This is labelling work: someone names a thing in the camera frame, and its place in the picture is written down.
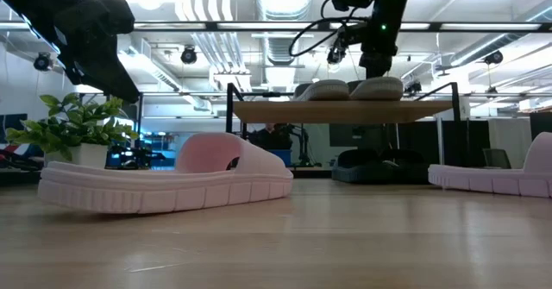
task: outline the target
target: wooden floor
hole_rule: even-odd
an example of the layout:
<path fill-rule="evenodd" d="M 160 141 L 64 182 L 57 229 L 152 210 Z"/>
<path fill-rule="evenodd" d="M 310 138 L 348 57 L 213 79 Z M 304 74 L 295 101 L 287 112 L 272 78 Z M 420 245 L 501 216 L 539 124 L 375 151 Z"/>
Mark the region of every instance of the wooden floor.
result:
<path fill-rule="evenodd" d="M 297 180 L 292 196 L 102 216 L 0 188 L 0 287 L 552 288 L 552 200 Z"/>

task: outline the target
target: person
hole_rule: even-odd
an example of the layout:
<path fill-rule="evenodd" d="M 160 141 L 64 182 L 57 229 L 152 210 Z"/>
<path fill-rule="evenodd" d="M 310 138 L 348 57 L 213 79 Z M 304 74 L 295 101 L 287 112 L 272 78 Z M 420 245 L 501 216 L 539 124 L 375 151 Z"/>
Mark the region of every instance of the person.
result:
<path fill-rule="evenodd" d="M 265 128 L 249 135 L 251 143 L 265 150 L 289 150 L 292 138 L 286 130 L 286 124 L 267 123 Z"/>

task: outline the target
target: white flower pot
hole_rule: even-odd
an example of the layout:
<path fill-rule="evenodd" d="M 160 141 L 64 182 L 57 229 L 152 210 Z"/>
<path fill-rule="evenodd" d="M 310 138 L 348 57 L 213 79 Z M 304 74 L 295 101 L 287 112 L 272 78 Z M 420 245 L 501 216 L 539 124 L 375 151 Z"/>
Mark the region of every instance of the white flower pot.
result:
<path fill-rule="evenodd" d="M 68 161 L 59 152 L 46 154 L 45 164 L 51 161 L 70 163 L 75 165 L 105 168 L 107 157 L 107 146 L 83 143 L 78 147 L 69 148 L 72 154 L 72 161 Z"/>

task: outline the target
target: potted plant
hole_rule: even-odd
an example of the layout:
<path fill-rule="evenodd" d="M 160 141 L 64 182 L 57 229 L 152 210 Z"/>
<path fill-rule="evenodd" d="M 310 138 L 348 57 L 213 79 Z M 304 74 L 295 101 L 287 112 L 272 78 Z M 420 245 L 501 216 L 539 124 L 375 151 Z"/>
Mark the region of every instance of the potted plant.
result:
<path fill-rule="evenodd" d="M 38 145 L 46 154 L 46 165 L 56 160 L 104 168 L 113 141 L 138 137 L 129 125 L 115 120 L 121 115 L 119 98 L 105 104 L 82 104 L 78 94 L 71 93 L 61 101 L 51 95 L 42 95 L 41 100 L 50 109 L 48 119 L 22 121 L 25 129 L 7 129 L 6 138 L 10 143 Z"/>

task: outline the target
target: wooden shelf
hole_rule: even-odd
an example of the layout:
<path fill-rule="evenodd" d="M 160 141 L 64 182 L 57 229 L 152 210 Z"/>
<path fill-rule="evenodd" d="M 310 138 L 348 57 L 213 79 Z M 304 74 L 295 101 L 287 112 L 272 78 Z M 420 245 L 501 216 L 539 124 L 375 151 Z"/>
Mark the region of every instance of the wooden shelf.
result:
<path fill-rule="evenodd" d="M 234 102 L 245 123 L 410 123 L 449 109 L 450 101 Z"/>

